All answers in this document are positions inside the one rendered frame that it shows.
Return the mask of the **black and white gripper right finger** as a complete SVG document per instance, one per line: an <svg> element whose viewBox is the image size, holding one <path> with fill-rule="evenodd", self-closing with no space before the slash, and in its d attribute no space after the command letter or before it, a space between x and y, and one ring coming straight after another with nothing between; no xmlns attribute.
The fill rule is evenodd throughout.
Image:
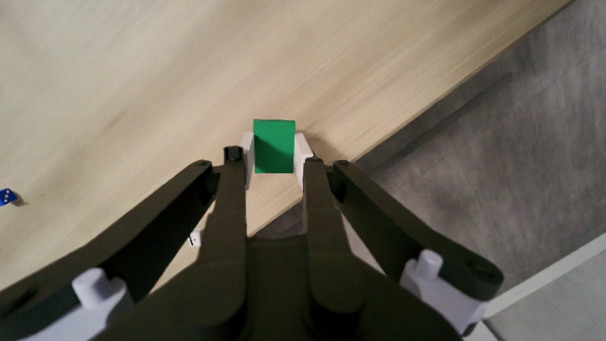
<svg viewBox="0 0 606 341"><path fill-rule="evenodd" d="M350 335L365 306L365 281L342 212L389 278L443 314L461 337L472 334L504 282L495 264L436 232L347 160L324 165L302 133L294 135L294 167L303 189L308 308L316 328Z"/></svg>

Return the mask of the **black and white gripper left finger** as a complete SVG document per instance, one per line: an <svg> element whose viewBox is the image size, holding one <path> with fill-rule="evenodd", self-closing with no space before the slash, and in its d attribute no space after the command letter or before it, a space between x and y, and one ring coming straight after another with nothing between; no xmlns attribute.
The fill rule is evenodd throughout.
<svg viewBox="0 0 606 341"><path fill-rule="evenodd" d="M223 157L190 163L87 244L2 289L0 341L87 341L151 292L214 201L181 312L190 341L236 339L247 318L254 132Z"/></svg>

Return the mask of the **blue die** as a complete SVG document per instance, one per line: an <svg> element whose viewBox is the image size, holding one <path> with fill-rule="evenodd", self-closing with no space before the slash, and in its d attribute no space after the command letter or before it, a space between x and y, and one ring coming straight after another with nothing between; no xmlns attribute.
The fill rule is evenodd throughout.
<svg viewBox="0 0 606 341"><path fill-rule="evenodd" d="M0 190L0 206L6 205L16 199L17 197L10 191L9 188Z"/></svg>

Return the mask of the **green rectangular block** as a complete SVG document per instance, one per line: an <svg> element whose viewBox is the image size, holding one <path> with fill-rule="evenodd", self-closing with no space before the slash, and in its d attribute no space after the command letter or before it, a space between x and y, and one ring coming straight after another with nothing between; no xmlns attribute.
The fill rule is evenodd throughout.
<svg viewBox="0 0 606 341"><path fill-rule="evenodd" d="M254 119L255 173L294 173L295 121Z"/></svg>

